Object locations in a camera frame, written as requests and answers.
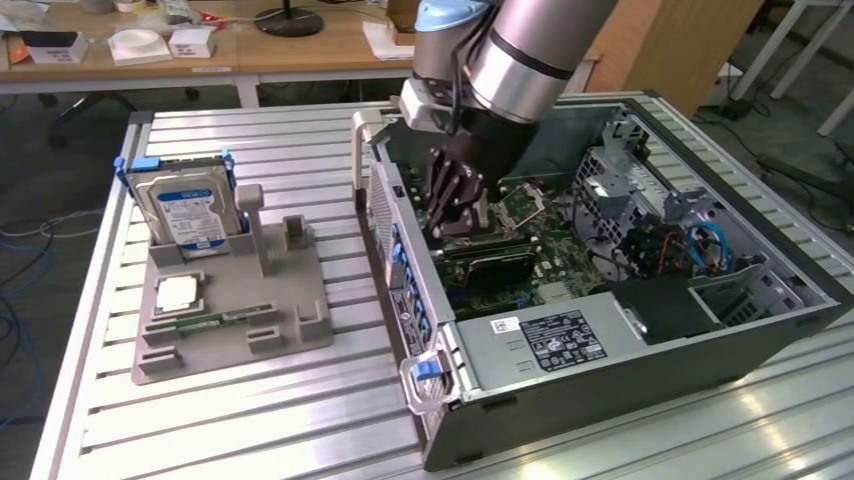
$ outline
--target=lamp base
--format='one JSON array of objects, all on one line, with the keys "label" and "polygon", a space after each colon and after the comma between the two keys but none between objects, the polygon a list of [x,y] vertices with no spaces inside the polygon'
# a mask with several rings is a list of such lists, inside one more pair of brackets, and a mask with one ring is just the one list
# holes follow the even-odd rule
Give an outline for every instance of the lamp base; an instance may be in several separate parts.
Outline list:
[{"label": "lamp base", "polygon": [[291,18],[285,16],[285,11],[281,8],[265,10],[258,16],[266,17],[277,12],[279,12],[278,15],[255,21],[262,32],[279,37],[307,37],[323,30],[321,15],[302,8],[291,9]]}]

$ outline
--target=white box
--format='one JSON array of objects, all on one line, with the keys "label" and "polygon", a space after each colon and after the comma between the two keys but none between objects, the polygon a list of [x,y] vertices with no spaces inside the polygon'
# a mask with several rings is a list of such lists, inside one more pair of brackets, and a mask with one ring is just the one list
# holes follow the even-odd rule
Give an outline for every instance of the white box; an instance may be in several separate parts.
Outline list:
[{"label": "white box", "polygon": [[80,63],[90,42],[80,32],[22,32],[35,63]]},{"label": "white box", "polygon": [[172,54],[170,53],[170,48],[166,46],[163,38],[144,49],[118,47],[112,37],[107,40],[107,43],[110,44],[110,53],[112,53],[112,61],[116,67],[172,60]]},{"label": "white box", "polygon": [[176,58],[211,58],[216,39],[207,28],[176,30],[170,38],[170,50]]},{"label": "white box", "polygon": [[738,67],[732,64],[724,64],[721,67],[721,72],[718,73],[718,78],[716,79],[716,84],[712,86],[712,90],[709,90],[709,94],[706,95],[706,99],[701,107],[721,107],[728,102],[730,92],[736,90],[736,85],[738,81],[742,79],[742,72]]}]

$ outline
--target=slotted aluminum table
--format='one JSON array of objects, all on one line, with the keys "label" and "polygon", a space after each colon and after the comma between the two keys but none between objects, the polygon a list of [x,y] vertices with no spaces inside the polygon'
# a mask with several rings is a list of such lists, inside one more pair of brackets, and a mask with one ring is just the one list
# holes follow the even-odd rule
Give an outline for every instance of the slotted aluminum table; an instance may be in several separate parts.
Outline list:
[{"label": "slotted aluminum table", "polygon": [[[854,288],[852,258],[666,104],[638,97],[822,266]],[[32,478],[781,478],[854,471],[854,322],[777,355],[740,382],[494,455],[421,469],[418,438],[358,233],[351,116],[381,104],[162,113],[122,155],[228,148],[265,218],[317,229],[335,343],[146,386],[131,382],[148,229],[115,182]],[[653,161],[675,184],[667,155]]]}]

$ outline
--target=green circuit board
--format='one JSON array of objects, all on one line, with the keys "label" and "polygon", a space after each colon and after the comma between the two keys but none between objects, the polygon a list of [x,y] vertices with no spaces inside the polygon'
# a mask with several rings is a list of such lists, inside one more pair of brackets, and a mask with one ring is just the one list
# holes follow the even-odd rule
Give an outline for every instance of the green circuit board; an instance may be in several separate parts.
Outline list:
[{"label": "green circuit board", "polygon": [[[405,182],[423,225],[427,205],[417,173],[409,169]],[[446,240],[434,255],[459,320],[583,297],[605,283],[567,221],[571,198],[554,180],[505,181],[501,201],[489,205],[490,227]]]}]

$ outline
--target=blue hard drive label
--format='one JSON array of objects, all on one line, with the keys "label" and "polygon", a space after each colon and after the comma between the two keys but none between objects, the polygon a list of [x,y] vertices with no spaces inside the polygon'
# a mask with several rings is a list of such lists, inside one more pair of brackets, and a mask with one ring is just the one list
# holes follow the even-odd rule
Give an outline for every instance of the blue hard drive label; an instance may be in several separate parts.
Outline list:
[{"label": "blue hard drive label", "polygon": [[206,250],[226,243],[219,214],[211,210],[216,197],[208,188],[158,195],[160,211],[175,243],[187,250]]},{"label": "blue hard drive label", "polygon": [[539,366],[547,372],[607,357],[579,310],[521,323]]}]

